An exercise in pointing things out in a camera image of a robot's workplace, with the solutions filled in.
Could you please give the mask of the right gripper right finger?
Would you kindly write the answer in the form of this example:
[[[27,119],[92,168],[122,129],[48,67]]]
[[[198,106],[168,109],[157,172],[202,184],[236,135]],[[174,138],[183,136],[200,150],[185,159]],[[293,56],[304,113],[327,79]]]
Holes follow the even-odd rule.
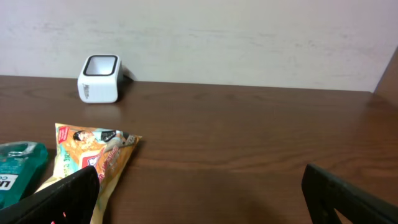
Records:
[[[313,223],[340,223],[340,212],[352,223],[397,223],[397,207],[308,164],[302,192]]]

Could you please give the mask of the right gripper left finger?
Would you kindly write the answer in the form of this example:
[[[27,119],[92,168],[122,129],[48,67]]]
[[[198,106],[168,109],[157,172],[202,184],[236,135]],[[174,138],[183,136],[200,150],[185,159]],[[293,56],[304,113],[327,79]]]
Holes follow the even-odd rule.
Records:
[[[87,166],[1,210],[1,224],[89,223],[100,182],[93,166]]]

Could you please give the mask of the yellow snack bag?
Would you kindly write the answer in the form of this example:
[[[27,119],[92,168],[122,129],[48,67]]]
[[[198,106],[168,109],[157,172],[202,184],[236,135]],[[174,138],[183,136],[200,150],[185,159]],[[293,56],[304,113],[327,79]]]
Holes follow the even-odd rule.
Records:
[[[124,131],[87,128],[57,123],[57,155],[53,175],[40,187],[51,184],[86,167],[95,167],[99,178],[99,194],[91,218],[102,223],[108,200],[141,137]]]

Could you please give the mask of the teal mouthwash bottle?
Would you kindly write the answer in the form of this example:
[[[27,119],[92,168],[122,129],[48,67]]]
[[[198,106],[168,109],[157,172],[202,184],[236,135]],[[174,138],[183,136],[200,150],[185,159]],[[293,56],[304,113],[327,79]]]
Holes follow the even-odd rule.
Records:
[[[1,144],[1,208],[31,194],[47,164],[44,144],[18,141]]]

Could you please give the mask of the white barcode scanner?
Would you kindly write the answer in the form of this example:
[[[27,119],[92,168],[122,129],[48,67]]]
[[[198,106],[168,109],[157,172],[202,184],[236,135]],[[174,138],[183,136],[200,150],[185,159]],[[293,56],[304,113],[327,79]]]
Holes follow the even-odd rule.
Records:
[[[118,55],[90,55],[79,74],[77,87],[85,103],[114,103],[119,98],[118,85],[123,79]]]

